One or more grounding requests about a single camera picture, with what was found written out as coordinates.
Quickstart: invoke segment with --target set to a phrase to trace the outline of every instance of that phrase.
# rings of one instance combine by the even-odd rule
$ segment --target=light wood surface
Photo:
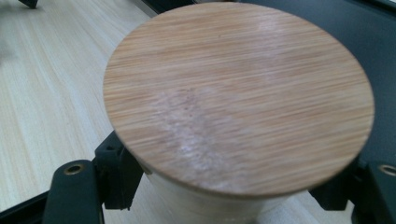
[[[147,17],[133,1],[39,0],[26,9],[0,1],[0,211],[49,189],[66,162],[93,158],[111,133],[102,101],[107,61]],[[257,223],[347,224],[307,193],[290,197]],[[106,223],[174,224],[143,177],[131,211],[105,210]]]
[[[210,3],[131,32],[106,69],[106,110],[153,172],[218,195],[310,189],[361,150],[371,88],[313,24],[271,8]]]

